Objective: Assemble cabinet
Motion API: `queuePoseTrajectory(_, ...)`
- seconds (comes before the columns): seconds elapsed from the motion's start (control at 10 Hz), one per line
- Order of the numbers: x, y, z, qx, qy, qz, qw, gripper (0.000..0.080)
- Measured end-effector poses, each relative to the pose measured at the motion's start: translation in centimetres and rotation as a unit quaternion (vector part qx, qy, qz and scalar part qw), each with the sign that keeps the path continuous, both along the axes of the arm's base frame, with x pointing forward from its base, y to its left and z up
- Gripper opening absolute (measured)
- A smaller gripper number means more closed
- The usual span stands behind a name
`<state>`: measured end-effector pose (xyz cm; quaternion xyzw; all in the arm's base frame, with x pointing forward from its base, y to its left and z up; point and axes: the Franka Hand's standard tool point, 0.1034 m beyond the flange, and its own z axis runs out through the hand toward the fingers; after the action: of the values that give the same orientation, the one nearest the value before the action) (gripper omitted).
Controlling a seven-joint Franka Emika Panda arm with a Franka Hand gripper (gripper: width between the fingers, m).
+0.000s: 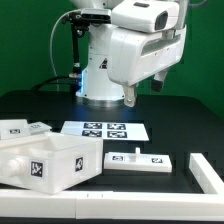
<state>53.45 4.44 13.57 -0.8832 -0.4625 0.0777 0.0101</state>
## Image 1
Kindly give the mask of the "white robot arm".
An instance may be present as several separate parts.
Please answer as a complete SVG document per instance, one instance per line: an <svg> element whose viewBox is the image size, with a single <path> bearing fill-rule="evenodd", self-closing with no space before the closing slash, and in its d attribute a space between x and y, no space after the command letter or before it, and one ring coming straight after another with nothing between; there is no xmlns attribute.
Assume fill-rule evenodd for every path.
<svg viewBox="0 0 224 224"><path fill-rule="evenodd" d="M152 76L161 90L183 55L189 0L70 0L72 20L89 33L81 102L110 107L136 103L137 85Z"/></svg>

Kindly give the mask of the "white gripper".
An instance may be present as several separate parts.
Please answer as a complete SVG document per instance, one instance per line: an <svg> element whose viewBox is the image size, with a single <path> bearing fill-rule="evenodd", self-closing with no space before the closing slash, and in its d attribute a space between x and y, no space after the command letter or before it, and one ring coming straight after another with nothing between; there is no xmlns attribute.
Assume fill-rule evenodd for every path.
<svg viewBox="0 0 224 224"><path fill-rule="evenodd" d="M123 85L124 104L136 104L138 82L154 75L151 89L163 89L168 71L183 55L186 29L177 30L172 39L163 32L147 34L116 28L109 44L108 77L112 82Z"/></svg>

